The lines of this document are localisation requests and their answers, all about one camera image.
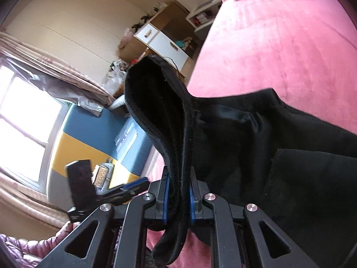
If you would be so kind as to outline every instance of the window pane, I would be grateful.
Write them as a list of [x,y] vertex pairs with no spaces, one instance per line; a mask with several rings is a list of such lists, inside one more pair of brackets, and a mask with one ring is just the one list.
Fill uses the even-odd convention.
[[47,142],[60,110],[61,104],[49,94],[16,77],[0,112],[22,130]]
[[13,75],[14,72],[11,69],[8,69],[5,66],[0,67],[0,104]]
[[38,182],[45,149],[0,120],[0,166]]

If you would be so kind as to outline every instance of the window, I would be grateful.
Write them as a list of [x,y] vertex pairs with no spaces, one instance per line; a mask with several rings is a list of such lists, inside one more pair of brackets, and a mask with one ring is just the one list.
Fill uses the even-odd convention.
[[67,110],[0,65],[0,167],[45,194],[53,144]]

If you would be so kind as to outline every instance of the triangular cutout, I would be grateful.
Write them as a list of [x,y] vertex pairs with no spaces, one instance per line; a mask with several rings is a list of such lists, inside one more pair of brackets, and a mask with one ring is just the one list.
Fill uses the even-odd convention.
[[99,222],[90,223],[66,248],[65,252],[81,259],[87,256],[89,246],[93,240]]
[[276,259],[291,252],[290,247],[270,228],[270,226],[267,225],[265,221],[260,221],[259,227],[262,230],[270,257]]

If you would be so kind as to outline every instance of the purple puffer jacket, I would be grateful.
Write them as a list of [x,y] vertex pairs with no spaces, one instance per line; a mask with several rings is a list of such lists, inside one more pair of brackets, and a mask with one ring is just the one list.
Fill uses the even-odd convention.
[[20,268],[35,268],[78,225],[79,223],[67,222],[54,237],[48,240],[17,240],[0,234],[0,241],[5,244],[8,253],[15,259]]

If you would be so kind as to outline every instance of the window frame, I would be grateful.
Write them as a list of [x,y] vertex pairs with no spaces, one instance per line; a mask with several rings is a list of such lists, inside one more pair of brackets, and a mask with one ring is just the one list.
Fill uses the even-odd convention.
[[[6,67],[10,70],[12,70],[14,72],[11,81],[5,91],[3,100],[0,102],[0,109],[2,106],[2,103],[4,101],[4,98],[11,86],[11,84],[13,83],[14,79],[16,77],[20,78],[21,80],[25,81],[26,83],[30,84],[32,87],[36,87],[35,85],[31,84],[28,80],[26,80],[21,72],[24,71],[21,68],[17,68],[15,67],[13,64],[7,64],[7,63],[1,63],[0,62],[0,67]],[[38,191],[44,195],[47,194],[47,180],[48,180],[48,174],[49,174],[49,169],[50,169],[50,165],[51,165],[51,159],[52,159],[52,155],[55,149],[55,143],[56,143],[56,139],[58,134],[60,133],[60,131],[62,130],[62,125],[65,121],[65,118],[67,116],[67,113],[69,111],[69,106],[68,104],[66,104],[65,102],[58,100],[54,97],[52,97],[54,100],[57,100],[60,104],[61,104],[61,110],[58,113],[58,116],[56,118],[56,121],[53,125],[53,128],[51,130],[51,133],[49,135],[48,138],[48,142],[42,142],[40,140],[38,140],[37,138],[35,138],[34,136],[28,134],[26,131],[22,130],[20,127],[18,127],[16,124],[12,123],[8,118],[6,118],[4,115],[2,115],[0,113],[0,119],[3,119],[6,123],[8,123],[10,126],[12,126],[13,128],[15,128],[17,131],[19,131],[23,136],[29,138],[30,140],[32,140],[33,142],[35,142],[36,144],[44,147],[45,151],[44,151],[44,155],[42,158],[42,162],[41,162],[41,168],[40,168],[40,174],[39,174],[39,181],[33,181],[29,178],[27,178],[25,175],[22,174],[18,174],[16,172],[11,171],[10,169],[4,167],[4,166],[0,166],[0,168],[10,177],[12,177],[13,179],[15,179],[16,181],[24,184],[25,186],[28,186],[29,188]]]

